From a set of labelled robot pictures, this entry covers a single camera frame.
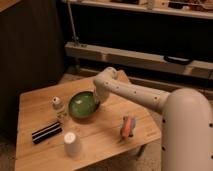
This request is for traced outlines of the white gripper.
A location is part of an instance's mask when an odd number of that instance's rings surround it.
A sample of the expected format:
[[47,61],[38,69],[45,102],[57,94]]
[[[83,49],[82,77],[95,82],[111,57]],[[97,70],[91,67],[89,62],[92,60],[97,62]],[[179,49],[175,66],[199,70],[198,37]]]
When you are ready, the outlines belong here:
[[104,87],[97,86],[94,90],[94,97],[98,103],[104,103],[109,97],[109,91]]

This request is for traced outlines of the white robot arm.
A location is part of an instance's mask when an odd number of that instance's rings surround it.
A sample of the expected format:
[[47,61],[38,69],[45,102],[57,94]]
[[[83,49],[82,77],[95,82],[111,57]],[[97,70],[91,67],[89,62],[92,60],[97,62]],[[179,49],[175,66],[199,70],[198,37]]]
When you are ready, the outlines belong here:
[[191,88],[166,92],[117,80],[107,67],[94,77],[95,96],[114,93],[162,115],[161,171],[213,171],[213,109]]

